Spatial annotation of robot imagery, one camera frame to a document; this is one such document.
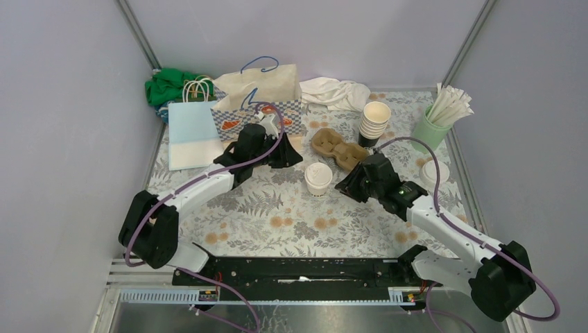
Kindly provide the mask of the white coffee lid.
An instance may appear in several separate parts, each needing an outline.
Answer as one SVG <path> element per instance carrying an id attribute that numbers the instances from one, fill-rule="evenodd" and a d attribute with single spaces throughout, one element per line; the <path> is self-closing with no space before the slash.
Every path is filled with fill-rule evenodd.
<path id="1" fill-rule="evenodd" d="M 316 183 L 332 181 L 333 173 L 330 167 L 321 162 L 310 164 L 304 172 L 305 179 L 309 178 Z"/>

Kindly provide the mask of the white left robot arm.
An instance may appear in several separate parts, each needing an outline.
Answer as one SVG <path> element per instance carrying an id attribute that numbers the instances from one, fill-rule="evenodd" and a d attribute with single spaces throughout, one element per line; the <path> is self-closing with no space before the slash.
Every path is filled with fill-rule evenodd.
<path id="1" fill-rule="evenodd" d="M 153 269 L 183 268 L 195 283 L 209 284 L 215 276 L 210 255 L 198 245 L 180 241 L 180 221 L 211 199 L 236 189 L 255 167 L 283 169 L 302 160 L 286 133 L 269 135 L 259 124 L 246 125 L 212 164 L 179 188 L 163 194 L 143 190 L 134 196 L 118 235 L 126 248 L 125 258 L 136 255 L 138 265 Z"/>

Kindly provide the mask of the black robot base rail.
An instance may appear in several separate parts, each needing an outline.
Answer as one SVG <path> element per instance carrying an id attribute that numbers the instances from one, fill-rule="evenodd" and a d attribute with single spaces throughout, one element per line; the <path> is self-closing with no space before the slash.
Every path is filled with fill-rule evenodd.
<path id="1" fill-rule="evenodd" d="M 210 256 L 198 279 L 175 270 L 178 287 L 211 287 L 223 301 L 237 300 L 222 282 L 254 301 L 380 301 L 390 288 L 421 291 L 430 280 L 418 277 L 409 263 L 423 246 L 399 258 L 217 257 Z"/>

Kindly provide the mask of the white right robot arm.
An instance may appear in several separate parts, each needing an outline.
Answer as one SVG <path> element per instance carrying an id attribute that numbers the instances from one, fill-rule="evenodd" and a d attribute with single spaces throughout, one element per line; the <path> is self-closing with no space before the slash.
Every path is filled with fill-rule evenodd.
<path id="1" fill-rule="evenodd" d="M 398 257 L 401 282 L 438 282 L 471 297 L 494 321 L 504 321 L 537 289 L 535 281 L 517 268 L 530 268 L 526 249 L 515 241 L 505 245 L 476 231 L 446 210 L 437 211 L 434 197 L 411 181 L 402 181 L 381 153 L 368 156 L 339 182 L 342 194 L 365 203 L 377 200 L 385 211 L 419 227 L 446 246 L 454 258 L 416 245 Z"/>

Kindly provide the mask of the blue checkered paper bag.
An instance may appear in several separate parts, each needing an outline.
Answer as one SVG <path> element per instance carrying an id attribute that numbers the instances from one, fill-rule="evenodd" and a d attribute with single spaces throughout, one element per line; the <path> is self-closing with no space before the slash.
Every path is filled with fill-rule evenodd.
<path id="1" fill-rule="evenodd" d="M 230 142 L 237 139 L 246 124 L 261 121 L 262 116 L 275 117 L 277 127 L 283 125 L 288 135 L 302 135 L 306 130 L 302 115 L 302 88 L 297 65 L 281 65 L 252 68 L 260 56 L 243 66 L 239 71 L 223 74 L 213 80 L 216 104 L 211 114 L 220 140 Z"/>

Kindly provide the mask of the white paper coffee cup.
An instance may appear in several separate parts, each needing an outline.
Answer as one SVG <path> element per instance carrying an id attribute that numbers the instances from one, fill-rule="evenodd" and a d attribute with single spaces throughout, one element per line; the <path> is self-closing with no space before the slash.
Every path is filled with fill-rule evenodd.
<path id="1" fill-rule="evenodd" d="M 308 191 L 310 192 L 310 194 L 317 197 L 323 196 L 327 193 L 330 183 L 330 180 L 326 182 L 316 183 L 309 178 L 306 179 L 306 187 Z"/>

